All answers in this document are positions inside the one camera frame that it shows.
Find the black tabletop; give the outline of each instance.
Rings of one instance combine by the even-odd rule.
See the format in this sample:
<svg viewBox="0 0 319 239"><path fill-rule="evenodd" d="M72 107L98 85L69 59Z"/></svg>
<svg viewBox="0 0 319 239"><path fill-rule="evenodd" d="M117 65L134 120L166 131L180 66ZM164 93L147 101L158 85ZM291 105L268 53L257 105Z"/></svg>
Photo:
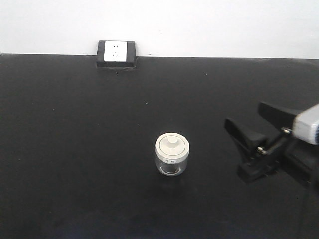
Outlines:
<svg viewBox="0 0 319 239"><path fill-rule="evenodd" d="M274 136L258 102L306 109L318 75L319 60L140 57L109 70L95 56L0 56L0 238L317 238L317 222L300 229L293 178L238 178L223 123ZM177 177L154 163L166 132L190 144Z"/></svg>

